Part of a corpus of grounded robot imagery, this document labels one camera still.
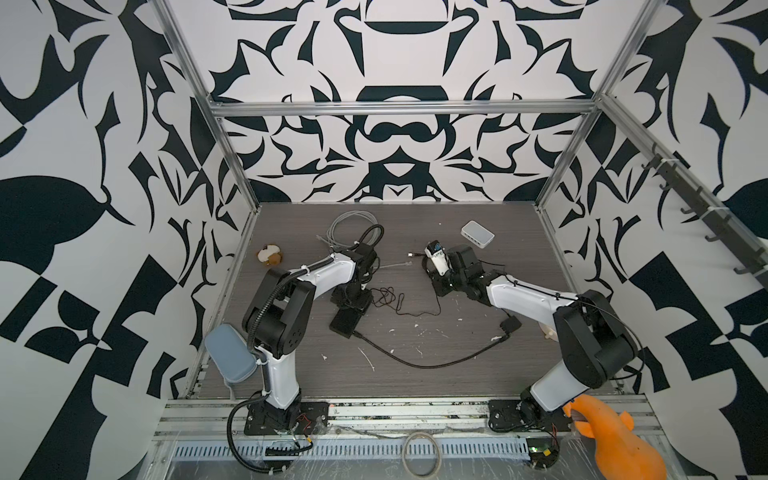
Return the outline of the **black ribbed switch box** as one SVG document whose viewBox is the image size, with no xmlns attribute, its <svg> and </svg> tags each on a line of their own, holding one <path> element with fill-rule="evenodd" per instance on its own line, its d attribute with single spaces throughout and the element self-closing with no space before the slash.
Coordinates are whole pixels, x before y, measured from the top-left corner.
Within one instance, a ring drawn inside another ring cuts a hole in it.
<svg viewBox="0 0 768 480">
<path fill-rule="evenodd" d="M 363 316 L 364 314 L 357 309 L 340 308 L 329 324 L 329 329 L 349 339 L 355 333 L 357 325 Z"/>
</svg>

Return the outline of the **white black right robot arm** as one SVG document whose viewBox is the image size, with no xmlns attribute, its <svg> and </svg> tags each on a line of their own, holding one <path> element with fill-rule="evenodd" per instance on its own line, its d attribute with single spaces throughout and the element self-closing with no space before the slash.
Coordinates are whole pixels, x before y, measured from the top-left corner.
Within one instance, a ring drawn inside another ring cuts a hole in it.
<svg viewBox="0 0 768 480">
<path fill-rule="evenodd" d="M 521 396 L 537 413 L 552 412 L 603 386 L 638 356 L 633 334 L 600 292 L 560 292 L 501 270 L 485 270 L 468 245 L 446 249 L 432 241 L 424 257 L 437 295 L 462 292 L 486 306 L 531 319 L 558 343 L 561 360 Z"/>
</svg>

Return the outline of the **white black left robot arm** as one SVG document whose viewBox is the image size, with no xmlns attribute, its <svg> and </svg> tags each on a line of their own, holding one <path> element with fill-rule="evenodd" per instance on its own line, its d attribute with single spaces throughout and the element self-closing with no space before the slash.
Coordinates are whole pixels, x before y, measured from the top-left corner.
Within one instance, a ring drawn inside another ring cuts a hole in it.
<svg viewBox="0 0 768 480">
<path fill-rule="evenodd" d="M 349 338 L 373 302 L 367 288 L 378 264 L 372 245 L 351 248 L 284 270 L 268 270 L 244 315 L 246 345 L 266 363 L 266 403 L 286 411 L 299 400 L 296 356 L 310 320 L 314 301 L 326 293 L 337 312 L 330 329 Z"/>
</svg>

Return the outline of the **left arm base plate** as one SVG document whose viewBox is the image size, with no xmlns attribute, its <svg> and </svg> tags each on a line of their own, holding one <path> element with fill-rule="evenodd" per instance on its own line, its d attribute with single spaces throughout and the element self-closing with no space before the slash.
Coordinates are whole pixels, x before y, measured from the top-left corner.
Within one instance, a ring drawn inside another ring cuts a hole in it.
<svg viewBox="0 0 768 480">
<path fill-rule="evenodd" d="M 327 426 L 330 404 L 295 401 L 282 410 L 267 402 L 249 405 L 244 427 L 246 436 L 281 433 L 311 435 Z"/>
</svg>

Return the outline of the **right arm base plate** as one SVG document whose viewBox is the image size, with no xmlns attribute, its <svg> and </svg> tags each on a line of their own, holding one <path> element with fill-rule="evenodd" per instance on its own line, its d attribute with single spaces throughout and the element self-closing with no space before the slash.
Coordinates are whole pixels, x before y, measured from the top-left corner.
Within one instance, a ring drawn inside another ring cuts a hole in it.
<svg viewBox="0 0 768 480">
<path fill-rule="evenodd" d="M 571 420 L 560 411 L 547 412 L 529 399 L 488 402 L 488 428 L 496 433 L 516 432 L 565 432 L 570 430 Z"/>
</svg>

